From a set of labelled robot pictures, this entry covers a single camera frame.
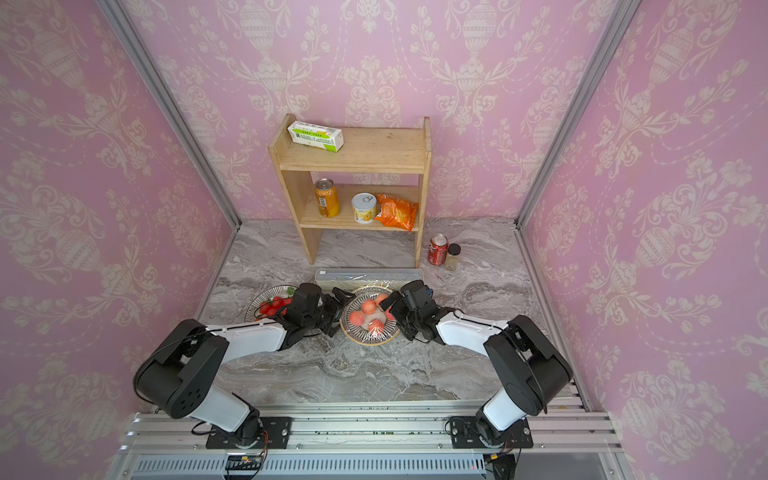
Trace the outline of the cream plastic wrap dispenser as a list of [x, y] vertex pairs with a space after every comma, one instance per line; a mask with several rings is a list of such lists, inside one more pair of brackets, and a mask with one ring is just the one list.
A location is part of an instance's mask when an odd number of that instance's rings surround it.
[[333, 288], [353, 291], [363, 287], [398, 290], [409, 282], [423, 279], [423, 270], [418, 268], [319, 268], [314, 275], [314, 282], [326, 291]]

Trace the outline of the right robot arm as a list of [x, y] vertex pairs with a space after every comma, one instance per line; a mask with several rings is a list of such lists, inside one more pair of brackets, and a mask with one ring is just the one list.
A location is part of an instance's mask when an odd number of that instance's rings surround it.
[[569, 362], [525, 315], [492, 321], [440, 306], [421, 280], [385, 296], [380, 307], [410, 341], [461, 347], [489, 359], [501, 389], [476, 413], [475, 431], [490, 446], [507, 441], [524, 418], [546, 413], [573, 380]]

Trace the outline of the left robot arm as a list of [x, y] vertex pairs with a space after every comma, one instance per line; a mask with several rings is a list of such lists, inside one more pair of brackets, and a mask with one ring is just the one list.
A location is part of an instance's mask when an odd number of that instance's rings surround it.
[[138, 367], [134, 392], [173, 419], [196, 419], [231, 445], [252, 447], [268, 438], [260, 412], [214, 385], [220, 367], [241, 357], [287, 350], [312, 331], [333, 336], [353, 299], [337, 287], [325, 293], [314, 283], [302, 283], [290, 299], [268, 305], [256, 322], [210, 326], [184, 320]]

